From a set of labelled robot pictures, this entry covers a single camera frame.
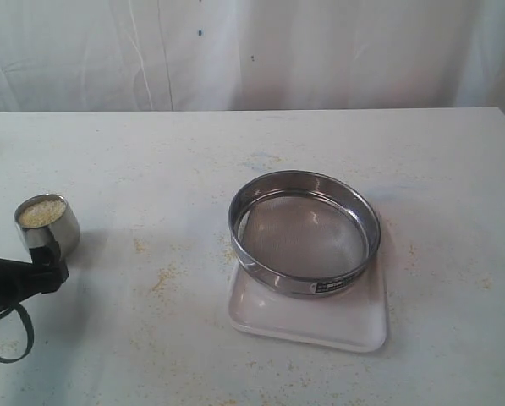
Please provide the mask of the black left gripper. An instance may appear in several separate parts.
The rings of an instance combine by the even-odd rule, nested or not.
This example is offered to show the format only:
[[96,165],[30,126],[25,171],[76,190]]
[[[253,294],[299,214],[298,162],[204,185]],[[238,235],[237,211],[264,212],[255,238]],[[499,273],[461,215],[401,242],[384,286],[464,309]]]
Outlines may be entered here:
[[33,264],[43,266],[34,274],[31,263],[0,258],[0,312],[35,295],[36,291],[56,292],[69,278],[68,266],[61,262],[61,249],[56,240],[29,248],[29,253]]

